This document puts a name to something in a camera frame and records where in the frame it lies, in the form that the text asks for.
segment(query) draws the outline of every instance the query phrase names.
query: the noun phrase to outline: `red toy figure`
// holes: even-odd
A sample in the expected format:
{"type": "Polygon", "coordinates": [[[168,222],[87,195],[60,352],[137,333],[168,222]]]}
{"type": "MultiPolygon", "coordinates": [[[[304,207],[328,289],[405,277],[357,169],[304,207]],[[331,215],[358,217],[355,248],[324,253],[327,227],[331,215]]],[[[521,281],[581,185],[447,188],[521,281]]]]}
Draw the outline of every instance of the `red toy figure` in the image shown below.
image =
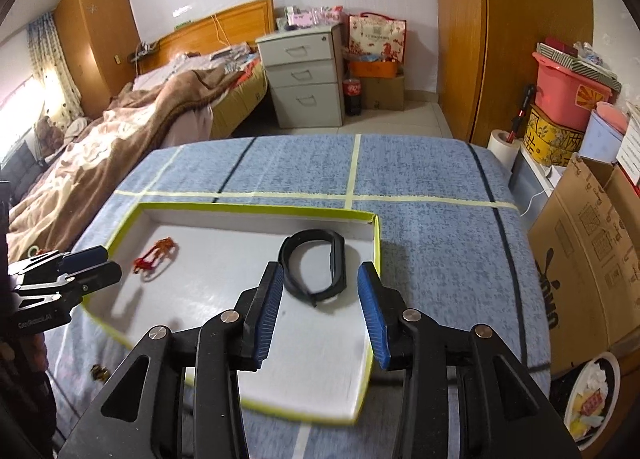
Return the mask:
{"type": "Polygon", "coordinates": [[[159,264],[165,257],[168,257],[171,254],[171,250],[176,246],[171,237],[156,241],[156,244],[154,244],[148,252],[133,261],[133,273],[137,275],[140,271],[153,271],[156,268],[156,264],[159,264]],[[146,259],[151,254],[153,254],[151,260],[147,261],[146,259]]]}

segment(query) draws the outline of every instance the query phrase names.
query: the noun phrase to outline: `yellow round box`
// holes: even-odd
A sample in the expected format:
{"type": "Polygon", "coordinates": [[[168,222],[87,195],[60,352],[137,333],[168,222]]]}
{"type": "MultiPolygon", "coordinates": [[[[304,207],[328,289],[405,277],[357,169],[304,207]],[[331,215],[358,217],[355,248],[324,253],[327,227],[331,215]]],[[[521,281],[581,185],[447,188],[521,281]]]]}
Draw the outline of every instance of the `yellow round box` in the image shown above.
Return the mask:
{"type": "Polygon", "coordinates": [[[524,146],[541,165],[567,166],[580,150],[584,132],[553,123],[542,109],[533,105],[524,137],[524,146]]]}

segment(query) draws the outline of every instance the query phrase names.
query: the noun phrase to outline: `metal screw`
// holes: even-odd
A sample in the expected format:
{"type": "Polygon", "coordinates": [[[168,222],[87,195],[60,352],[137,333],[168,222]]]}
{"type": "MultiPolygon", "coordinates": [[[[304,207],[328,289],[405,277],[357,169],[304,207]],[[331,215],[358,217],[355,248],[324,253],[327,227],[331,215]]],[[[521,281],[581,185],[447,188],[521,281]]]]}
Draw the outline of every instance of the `metal screw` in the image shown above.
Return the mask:
{"type": "Polygon", "coordinates": [[[231,322],[235,322],[236,320],[238,320],[238,318],[240,318],[239,312],[234,311],[233,309],[230,309],[229,311],[225,311],[223,312],[223,314],[220,315],[220,320],[222,320],[222,322],[224,322],[225,324],[230,324],[231,322]]]}
{"type": "Polygon", "coordinates": [[[476,327],[476,334],[480,338],[491,338],[494,335],[494,330],[488,325],[479,325],[476,327]]]}
{"type": "Polygon", "coordinates": [[[420,314],[420,311],[416,311],[415,309],[406,309],[402,313],[402,318],[407,322],[418,322],[418,320],[422,318],[422,315],[420,314]]]}
{"type": "Polygon", "coordinates": [[[166,327],[158,325],[149,331],[149,338],[151,340],[162,340],[166,336],[166,327]]]}

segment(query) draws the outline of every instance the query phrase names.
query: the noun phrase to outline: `wooden wardrobe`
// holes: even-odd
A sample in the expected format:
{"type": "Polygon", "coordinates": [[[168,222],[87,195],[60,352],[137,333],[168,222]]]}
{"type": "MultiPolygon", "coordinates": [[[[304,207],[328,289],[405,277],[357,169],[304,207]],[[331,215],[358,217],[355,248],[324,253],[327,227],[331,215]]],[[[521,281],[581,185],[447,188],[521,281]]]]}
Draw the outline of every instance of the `wooden wardrobe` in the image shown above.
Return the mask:
{"type": "Polygon", "coordinates": [[[136,77],[127,57],[140,36],[129,0],[61,0],[53,19],[84,114],[99,118],[136,77]]]}
{"type": "Polygon", "coordinates": [[[438,0],[438,92],[453,137],[486,146],[509,131],[526,84],[536,83],[536,43],[593,40],[593,0],[438,0]]]}

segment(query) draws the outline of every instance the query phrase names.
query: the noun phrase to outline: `pink plastic basket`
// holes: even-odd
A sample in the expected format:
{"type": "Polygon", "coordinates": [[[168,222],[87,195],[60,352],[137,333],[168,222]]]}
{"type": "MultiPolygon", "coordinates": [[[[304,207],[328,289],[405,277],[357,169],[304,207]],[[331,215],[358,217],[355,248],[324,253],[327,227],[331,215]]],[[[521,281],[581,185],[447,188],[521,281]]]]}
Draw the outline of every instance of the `pink plastic basket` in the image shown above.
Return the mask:
{"type": "Polygon", "coordinates": [[[611,89],[538,52],[533,58],[539,64],[536,105],[558,125],[586,131],[591,111],[598,102],[610,99],[611,89]]]}

